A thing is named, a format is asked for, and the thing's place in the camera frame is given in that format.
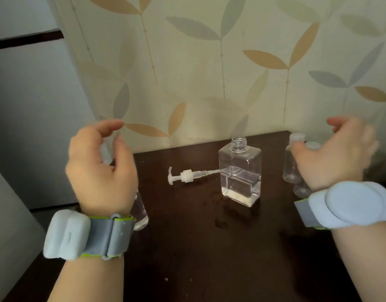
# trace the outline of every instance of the orange leaf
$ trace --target orange leaf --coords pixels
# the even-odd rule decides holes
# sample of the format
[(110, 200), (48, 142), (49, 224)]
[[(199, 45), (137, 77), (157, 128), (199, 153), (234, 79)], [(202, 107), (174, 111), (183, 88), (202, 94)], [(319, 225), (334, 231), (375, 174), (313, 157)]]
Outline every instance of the orange leaf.
[(145, 9), (150, 5), (152, 0), (139, 0), (140, 12), (143, 13)]
[(118, 14), (139, 15), (140, 11), (126, 0), (90, 0), (100, 8)]
[(319, 23), (313, 23), (296, 43), (291, 54), (290, 68), (302, 59), (315, 41)]
[(367, 99), (368, 101), (384, 103), (386, 102), (386, 93), (380, 89), (368, 86), (356, 86), (355, 90), (360, 96)]
[(162, 130), (159, 130), (158, 128), (148, 126), (145, 124), (128, 124), (125, 123), (125, 127), (130, 129), (131, 131), (134, 131), (138, 134), (141, 134), (143, 136), (147, 137), (168, 137), (168, 135), (163, 132)]
[(277, 56), (254, 50), (243, 50), (243, 53), (255, 64), (265, 67), (267, 69), (284, 70), (288, 69), (288, 66)]
[(186, 104), (180, 103), (175, 107), (168, 122), (168, 134), (172, 135), (179, 127), (185, 116)]

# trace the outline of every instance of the dark brown table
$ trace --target dark brown table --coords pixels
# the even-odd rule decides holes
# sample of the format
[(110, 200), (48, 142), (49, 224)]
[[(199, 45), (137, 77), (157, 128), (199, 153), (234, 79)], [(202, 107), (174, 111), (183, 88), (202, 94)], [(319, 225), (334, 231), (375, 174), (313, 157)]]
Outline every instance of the dark brown table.
[[(360, 301), (330, 232), (305, 228), (296, 212), (298, 198), (282, 179), (288, 137), (282, 131), (247, 138), (263, 152), (261, 196), (252, 208), (223, 197), (219, 174), (167, 181), (170, 166), (174, 175), (219, 168), (218, 150), (229, 141), (135, 154), (150, 221), (125, 255), (124, 300)], [(44, 277), (32, 273), (35, 265), (54, 268)], [(39, 257), (6, 301), (45, 301), (61, 265)], [(46, 283), (40, 299), (38, 282)]]

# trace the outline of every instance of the wallpaper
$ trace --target wallpaper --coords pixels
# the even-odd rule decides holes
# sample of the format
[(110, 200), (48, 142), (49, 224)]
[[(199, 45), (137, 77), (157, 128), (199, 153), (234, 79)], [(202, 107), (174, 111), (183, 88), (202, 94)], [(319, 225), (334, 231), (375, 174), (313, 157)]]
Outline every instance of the wallpaper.
[(53, 3), (91, 102), (135, 152), (279, 130), (324, 142), (348, 113), (379, 127), (386, 164), (386, 0)]

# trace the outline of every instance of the clear plastic bottle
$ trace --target clear plastic bottle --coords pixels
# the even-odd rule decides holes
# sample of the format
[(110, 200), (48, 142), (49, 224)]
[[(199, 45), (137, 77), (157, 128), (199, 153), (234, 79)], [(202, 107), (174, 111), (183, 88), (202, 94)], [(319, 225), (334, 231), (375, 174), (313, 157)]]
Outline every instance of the clear plastic bottle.
[(305, 134), (302, 132), (294, 132), (290, 135), (290, 143), (285, 149), (285, 159), (284, 159), (284, 171), (282, 173), (282, 178), (289, 183), (299, 183), (301, 182), (301, 174), (298, 171), (294, 156), (291, 152), (291, 145), (295, 141), (305, 141)]
[(246, 144), (245, 137), (233, 138), (218, 152), (222, 194), (246, 207), (260, 197), (261, 150)]
[(134, 231), (141, 230), (148, 224), (147, 212), (145, 211), (145, 207), (138, 190), (136, 196), (134, 197), (134, 204), (131, 207), (130, 215), (136, 219)]
[[(317, 142), (307, 142), (305, 143), (305, 146), (311, 151), (316, 151), (321, 147), (320, 143)], [(312, 194), (310, 187), (307, 185), (305, 180), (302, 179), (302, 177), (301, 180), (294, 185), (293, 192), (295, 195), (302, 199), (309, 198), (309, 196)]]

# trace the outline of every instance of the wrist tracker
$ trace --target wrist tracker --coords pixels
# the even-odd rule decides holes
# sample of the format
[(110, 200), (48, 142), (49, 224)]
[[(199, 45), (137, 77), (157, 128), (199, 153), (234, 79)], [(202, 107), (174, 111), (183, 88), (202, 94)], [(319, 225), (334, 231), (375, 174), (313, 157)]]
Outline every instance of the wrist tracker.
[(53, 215), (46, 233), (43, 255), (47, 259), (75, 260), (81, 256), (104, 260), (121, 256), (129, 247), (136, 219), (88, 217), (73, 210)]
[(295, 206), (306, 227), (367, 226), (386, 221), (386, 189), (375, 182), (343, 181)]

